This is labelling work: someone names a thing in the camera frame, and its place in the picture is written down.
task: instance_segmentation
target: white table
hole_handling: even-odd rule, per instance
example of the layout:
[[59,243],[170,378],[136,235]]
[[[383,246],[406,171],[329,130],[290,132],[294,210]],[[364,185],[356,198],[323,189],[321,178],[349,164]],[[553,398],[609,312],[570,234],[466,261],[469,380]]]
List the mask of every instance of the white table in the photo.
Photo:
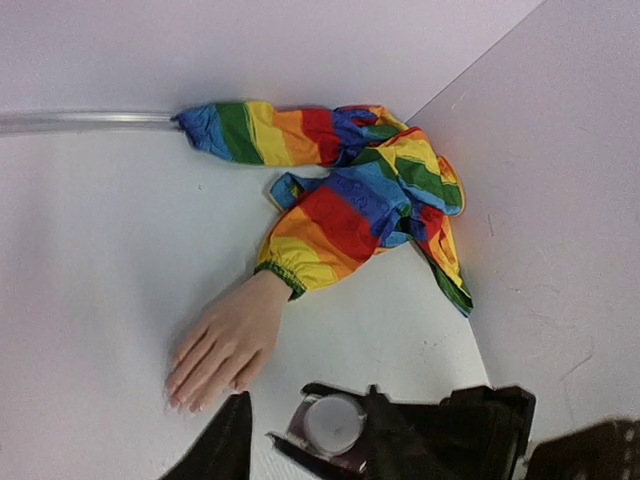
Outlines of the white table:
[[[168,353],[250,272],[277,172],[172,132],[4,137],[0,172],[0,478],[158,478],[217,408],[166,410]],[[487,382],[467,320],[411,246],[284,317],[252,389],[253,478],[307,478],[264,434],[285,429],[309,381],[433,401]]]

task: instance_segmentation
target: rainbow striped fabric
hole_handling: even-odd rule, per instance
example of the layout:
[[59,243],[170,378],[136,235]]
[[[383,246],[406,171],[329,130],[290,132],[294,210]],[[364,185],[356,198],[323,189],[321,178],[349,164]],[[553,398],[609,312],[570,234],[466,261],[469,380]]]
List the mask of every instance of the rainbow striped fabric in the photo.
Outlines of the rainbow striped fabric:
[[449,221],[464,209],[464,192],[419,128],[378,106],[277,111],[265,102],[217,103],[175,119],[194,148],[229,162],[332,168],[323,179],[287,173],[271,190],[285,213],[256,270],[280,276],[293,298],[414,241],[444,294],[462,314],[471,312]]

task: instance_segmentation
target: white wall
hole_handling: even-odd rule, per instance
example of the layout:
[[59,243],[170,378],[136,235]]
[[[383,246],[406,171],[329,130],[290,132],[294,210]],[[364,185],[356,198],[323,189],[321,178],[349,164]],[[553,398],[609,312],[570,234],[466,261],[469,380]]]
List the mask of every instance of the white wall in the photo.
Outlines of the white wall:
[[540,2],[5,1],[0,112],[261,98],[406,119]]
[[640,415],[640,3],[548,0],[412,122],[463,179],[489,377],[534,436]]
[[[252,270],[276,172],[177,132],[0,138],[0,171],[0,478],[157,479],[215,412],[164,410],[171,347]],[[287,306],[252,388],[253,478],[308,478],[264,434],[313,380],[432,401],[487,382],[468,321],[411,246]]]

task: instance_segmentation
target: colorful cloth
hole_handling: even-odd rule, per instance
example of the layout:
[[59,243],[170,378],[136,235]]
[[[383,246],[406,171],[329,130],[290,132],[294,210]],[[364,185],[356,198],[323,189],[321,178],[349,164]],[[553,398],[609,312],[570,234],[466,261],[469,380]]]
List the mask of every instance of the colorful cloth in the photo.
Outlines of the colorful cloth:
[[383,107],[279,112],[265,102],[206,105],[176,120],[195,148],[229,162],[333,167],[323,179],[285,174],[271,190],[285,214],[264,241],[256,270],[276,273],[292,298],[413,240],[444,294],[465,316],[471,312],[449,221],[464,209],[464,192],[419,128]]

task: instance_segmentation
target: mannequin hand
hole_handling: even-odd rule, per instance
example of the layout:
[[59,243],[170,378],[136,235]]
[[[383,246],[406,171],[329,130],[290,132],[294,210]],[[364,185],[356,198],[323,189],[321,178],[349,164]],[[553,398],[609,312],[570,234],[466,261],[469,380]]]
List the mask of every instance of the mannequin hand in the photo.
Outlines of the mannequin hand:
[[290,296],[290,287],[263,270],[209,309],[173,359],[171,406],[196,412],[228,386],[246,389],[273,352]]

